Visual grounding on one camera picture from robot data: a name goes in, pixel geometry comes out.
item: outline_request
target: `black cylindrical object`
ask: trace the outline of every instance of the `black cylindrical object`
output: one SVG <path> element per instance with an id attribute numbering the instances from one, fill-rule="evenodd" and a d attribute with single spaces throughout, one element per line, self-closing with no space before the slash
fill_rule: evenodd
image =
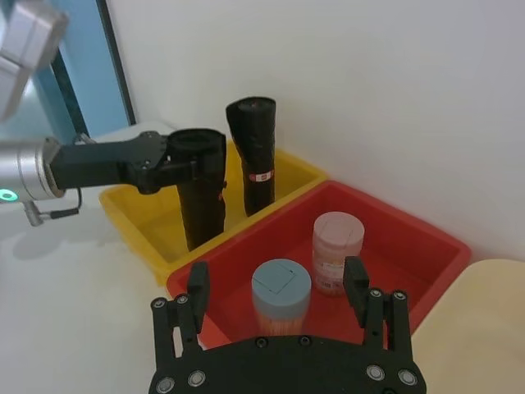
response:
<path id="1" fill-rule="evenodd" d="M 275 201 L 276 102 L 242 98 L 226 108 L 226 118 L 242 161 L 244 210 L 250 216 Z"/>
<path id="2" fill-rule="evenodd" d="M 168 144 L 172 162 L 195 162 L 196 179 L 177 185 L 186 243 L 193 250 L 224 231 L 226 137 L 211 129 L 185 129 L 172 133 Z"/>

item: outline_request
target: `plastic bin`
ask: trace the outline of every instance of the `plastic bin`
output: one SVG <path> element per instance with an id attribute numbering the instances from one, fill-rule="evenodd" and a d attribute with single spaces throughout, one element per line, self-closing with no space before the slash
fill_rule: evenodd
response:
<path id="1" fill-rule="evenodd" d="M 176 187 L 141 195 L 133 186 L 117 186 L 100 195 L 100 203 L 130 249 L 144 259 L 160 286 L 170 273 L 311 190 L 326 174 L 303 160 L 276 150 L 276 202 L 247 218 L 244 213 L 240 157 L 227 145 L 225 231 L 191 252 L 186 246 Z"/>
<path id="2" fill-rule="evenodd" d="M 452 236 L 370 195 L 327 181 L 202 256 L 211 279 L 201 334 L 206 347 L 258 335 L 250 279 L 259 264 L 292 259 L 312 275 L 313 223 L 327 211 L 351 213 L 363 222 L 361 257 L 371 286 L 408 292 L 412 330 L 468 265 L 470 249 Z M 189 265 L 170 276 L 172 296 L 185 291 L 188 276 Z M 351 342 L 363 338 L 346 297 L 333 298 L 315 288 L 304 333 Z"/>

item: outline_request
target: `red plastic bin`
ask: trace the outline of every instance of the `red plastic bin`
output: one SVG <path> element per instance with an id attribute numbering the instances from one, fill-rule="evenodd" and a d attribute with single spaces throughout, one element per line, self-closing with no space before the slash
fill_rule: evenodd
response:
<path id="1" fill-rule="evenodd" d="M 470 260 L 465 244 L 434 226 L 327 181 L 199 259 L 208 261 L 211 280 L 200 337 L 206 347 L 258 335 L 251 277 L 259 264 L 279 257 L 293 259 L 312 275 L 313 223 L 328 211 L 351 213 L 363 222 L 361 258 L 371 286 L 408 292 L 412 331 Z M 185 292 L 189 269 L 188 265 L 170 275 L 167 289 L 172 296 Z M 323 295 L 314 287 L 304 333 L 351 342 L 363 338 L 346 298 Z"/>

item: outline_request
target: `green indicator light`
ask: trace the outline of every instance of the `green indicator light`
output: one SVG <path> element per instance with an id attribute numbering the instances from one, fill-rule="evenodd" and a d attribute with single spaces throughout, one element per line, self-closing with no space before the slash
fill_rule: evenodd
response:
<path id="1" fill-rule="evenodd" d="M 18 194 L 9 189 L 0 189 L 0 199 L 11 203 L 18 200 Z"/>

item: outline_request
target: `plastic jar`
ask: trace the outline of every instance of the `plastic jar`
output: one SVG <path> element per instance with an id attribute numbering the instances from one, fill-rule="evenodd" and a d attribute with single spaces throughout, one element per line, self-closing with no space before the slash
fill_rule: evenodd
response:
<path id="1" fill-rule="evenodd" d="M 344 212 L 327 212 L 313 225 L 313 282 L 329 296 L 345 293 L 343 273 L 346 256 L 359 256 L 364 225 Z"/>
<path id="2" fill-rule="evenodd" d="M 252 276 L 252 300 L 261 335 L 301 333 L 310 304 L 312 280 L 295 261 L 273 259 Z"/>

